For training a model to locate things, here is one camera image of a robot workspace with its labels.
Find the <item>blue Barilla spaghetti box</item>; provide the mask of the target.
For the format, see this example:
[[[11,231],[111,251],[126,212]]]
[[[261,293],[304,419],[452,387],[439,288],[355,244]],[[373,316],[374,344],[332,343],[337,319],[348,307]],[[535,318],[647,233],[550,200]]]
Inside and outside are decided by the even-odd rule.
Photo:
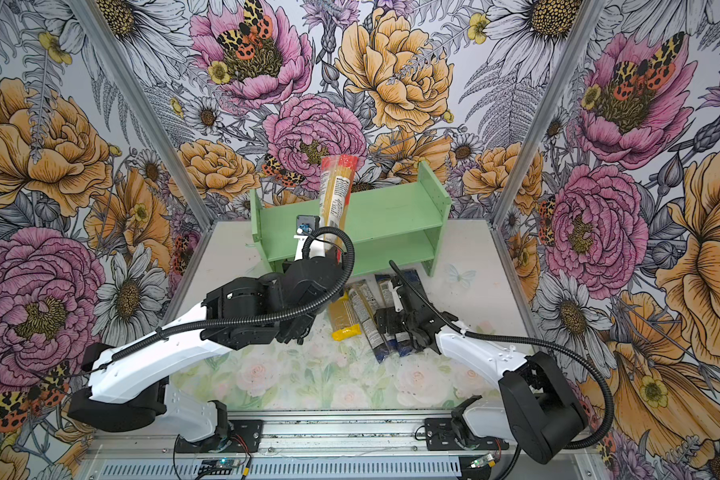
[[[421,279],[416,269],[405,269],[402,271],[402,276],[413,286],[416,291],[418,291],[423,296],[426,295],[426,292],[423,288]]]

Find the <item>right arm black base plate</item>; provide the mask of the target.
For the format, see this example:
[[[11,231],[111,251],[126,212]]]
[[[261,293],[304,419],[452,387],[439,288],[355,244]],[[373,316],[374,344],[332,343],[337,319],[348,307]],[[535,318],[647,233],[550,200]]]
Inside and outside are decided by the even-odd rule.
[[[478,437],[461,420],[430,417],[424,420],[424,434],[429,451],[507,450],[506,440],[493,436]]]

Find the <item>red-ended spaghetti bag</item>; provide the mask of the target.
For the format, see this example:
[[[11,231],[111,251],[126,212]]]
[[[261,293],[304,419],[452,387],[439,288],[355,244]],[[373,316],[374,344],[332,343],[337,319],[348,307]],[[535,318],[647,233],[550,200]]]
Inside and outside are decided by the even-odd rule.
[[[346,210],[359,158],[329,155],[321,161],[319,217],[321,227],[345,227]]]

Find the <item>yellow spaghetti bag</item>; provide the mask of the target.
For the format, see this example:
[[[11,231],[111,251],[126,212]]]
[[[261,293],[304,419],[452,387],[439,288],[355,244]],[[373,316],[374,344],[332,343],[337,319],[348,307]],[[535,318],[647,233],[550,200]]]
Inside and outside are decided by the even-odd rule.
[[[362,328],[347,293],[328,306],[327,315],[332,328],[331,337],[334,341],[340,342],[362,334]]]

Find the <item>aluminium mounting rail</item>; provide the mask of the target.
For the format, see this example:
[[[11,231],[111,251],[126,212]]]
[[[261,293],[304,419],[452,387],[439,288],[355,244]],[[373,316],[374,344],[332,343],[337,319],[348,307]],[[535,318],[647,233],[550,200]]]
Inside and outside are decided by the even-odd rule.
[[[491,408],[491,430],[480,439],[458,441],[451,415],[444,410],[379,411],[231,411],[230,434],[242,437],[257,459],[310,459],[409,455],[481,455],[514,452],[515,441],[498,423],[501,410]],[[164,461],[187,463],[229,455],[241,458],[243,449],[232,441],[224,451],[219,441],[193,447],[164,427],[127,433],[97,433],[85,456],[88,462]]]

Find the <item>blue-ended spaghetti bag, left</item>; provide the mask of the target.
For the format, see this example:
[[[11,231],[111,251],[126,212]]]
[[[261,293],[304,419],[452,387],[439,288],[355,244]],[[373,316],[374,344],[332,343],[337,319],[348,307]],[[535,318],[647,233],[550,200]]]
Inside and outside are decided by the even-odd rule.
[[[380,303],[376,300],[366,280],[351,283],[348,287],[348,297],[376,361],[382,364],[396,352],[396,342],[389,334],[381,330],[376,320],[376,315],[381,308]]]

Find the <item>light green wooden shelf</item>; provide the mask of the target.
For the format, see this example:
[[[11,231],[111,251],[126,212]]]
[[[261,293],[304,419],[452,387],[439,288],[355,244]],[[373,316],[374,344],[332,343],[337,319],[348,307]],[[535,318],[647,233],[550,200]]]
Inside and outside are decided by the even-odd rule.
[[[344,231],[356,252],[353,274],[380,272],[394,261],[420,263],[427,275],[435,270],[451,197],[426,162],[417,181],[350,195]],[[281,272],[297,251],[297,217],[319,213],[317,200],[272,208],[251,196],[252,239],[269,272]]]

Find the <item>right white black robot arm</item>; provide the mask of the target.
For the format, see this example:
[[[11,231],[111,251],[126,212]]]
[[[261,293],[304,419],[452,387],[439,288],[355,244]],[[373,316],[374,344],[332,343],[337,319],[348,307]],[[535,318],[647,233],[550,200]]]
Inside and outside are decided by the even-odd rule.
[[[578,446],[588,417],[548,354],[528,355],[513,345],[470,336],[457,317],[435,311],[417,288],[390,285],[383,294],[391,305],[377,317],[395,327],[414,349],[430,349],[454,360],[498,389],[501,404],[474,395],[451,411],[446,428],[463,449],[498,448],[514,441],[540,464]]]

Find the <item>green circuit board left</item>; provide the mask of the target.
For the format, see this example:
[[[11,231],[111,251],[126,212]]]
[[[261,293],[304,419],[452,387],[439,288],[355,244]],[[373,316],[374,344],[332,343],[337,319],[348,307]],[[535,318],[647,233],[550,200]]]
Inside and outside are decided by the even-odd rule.
[[[241,473],[245,466],[242,459],[208,459],[203,460],[198,468],[196,479],[203,479],[207,476],[230,476]]]

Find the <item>blue-ended spaghetti bag,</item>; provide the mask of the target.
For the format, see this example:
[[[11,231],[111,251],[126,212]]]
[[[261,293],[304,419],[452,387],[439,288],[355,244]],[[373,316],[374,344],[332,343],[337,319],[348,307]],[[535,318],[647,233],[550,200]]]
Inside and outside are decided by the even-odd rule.
[[[351,283],[348,287],[348,297],[376,361],[382,364],[396,352],[396,342],[389,334],[381,330],[376,320],[376,315],[381,308],[380,303],[376,300],[366,280]]]
[[[376,274],[375,281],[382,296],[382,307],[394,307],[392,302],[392,296],[389,291],[389,286],[391,283],[402,286],[402,281],[397,276],[389,274]],[[400,357],[405,357],[414,352],[411,337],[409,336],[406,329],[404,333],[391,337],[396,342],[396,351]]]

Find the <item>aluminium corner post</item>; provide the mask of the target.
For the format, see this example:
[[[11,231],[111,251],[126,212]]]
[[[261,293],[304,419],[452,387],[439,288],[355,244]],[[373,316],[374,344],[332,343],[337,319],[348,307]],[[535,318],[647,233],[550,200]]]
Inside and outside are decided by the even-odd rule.
[[[88,35],[91,43],[100,53],[103,63],[113,75],[119,87],[140,121],[152,148],[165,163],[171,178],[182,193],[203,232],[210,232],[215,217],[206,207],[196,187],[193,185],[174,146],[152,108],[144,89],[132,71],[126,55],[118,46],[115,37],[98,9],[95,1],[73,1],[72,12]]]
[[[523,178],[531,168],[539,143],[554,116],[556,105],[570,81],[580,57],[586,50],[587,43],[593,35],[605,4],[604,0],[590,0],[584,1],[581,6],[567,45],[563,49],[560,62],[550,76],[548,87],[535,112],[530,129],[522,142],[515,168],[509,175],[507,184],[500,195],[499,202],[491,218],[491,225],[494,228],[501,225],[513,205],[514,199],[522,186]]]

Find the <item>blue-ended spaghetti bag, right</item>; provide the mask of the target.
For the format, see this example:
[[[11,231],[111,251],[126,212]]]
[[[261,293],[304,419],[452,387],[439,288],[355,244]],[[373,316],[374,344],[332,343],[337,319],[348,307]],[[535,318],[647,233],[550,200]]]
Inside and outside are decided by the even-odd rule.
[[[392,296],[389,291],[389,286],[391,283],[402,286],[402,281],[397,276],[389,274],[376,274],[375,281],[382,296],[382,307],[394,307],[392,302]],[[396,351],[400,357],[405,357],[414,352],[411,337],[409,336],[406,329],[404,333],[391,337],[396,342]]]

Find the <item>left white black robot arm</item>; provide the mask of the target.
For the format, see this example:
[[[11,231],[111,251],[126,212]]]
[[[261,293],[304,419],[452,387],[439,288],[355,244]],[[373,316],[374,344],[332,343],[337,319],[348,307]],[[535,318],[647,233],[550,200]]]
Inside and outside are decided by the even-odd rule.
[[[226,406],[193,399],[171,375],[248,346],[303,342],[351,271],[348,258],[297,260],[283,273],[240,277],[208,292],[183,316],[126,346],[89,347],[90,377],[73,394],[69,418],[110,433],[142,430],[189,443],[229,436]]]

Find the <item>left aluminium corner post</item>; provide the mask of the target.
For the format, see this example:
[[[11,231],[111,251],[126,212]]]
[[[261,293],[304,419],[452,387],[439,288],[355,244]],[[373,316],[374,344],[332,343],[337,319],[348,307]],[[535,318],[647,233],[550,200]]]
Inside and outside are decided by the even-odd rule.
[[[152,108],[144,89],[132,71],[126,55],[118,46],[115,37],[98,9],[95,1],[73,1],[72,12],[88,35],[91,43],[100,53],[103,63],[113,75],[119,87],[140,121],[152,148],[165,163],[171,178],[182,193],[203,232],[210,232],[215,217],[206,207],[196,187],[193,185],[174,146]]]

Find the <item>green circuit board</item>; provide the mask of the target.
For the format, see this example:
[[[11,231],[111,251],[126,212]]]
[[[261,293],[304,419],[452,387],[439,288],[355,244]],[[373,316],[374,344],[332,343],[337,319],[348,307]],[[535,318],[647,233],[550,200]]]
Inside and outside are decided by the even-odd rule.
[[[481,457],[472,460],[469,464],[470,469],[492,469],[496,464],[496,459],[491,453],[487,453]]]
[[[198,468],[196,479],[203,479],[207,476],[230,476],[241,473],[245,466],[242,459],[208,459],[203,460]]]

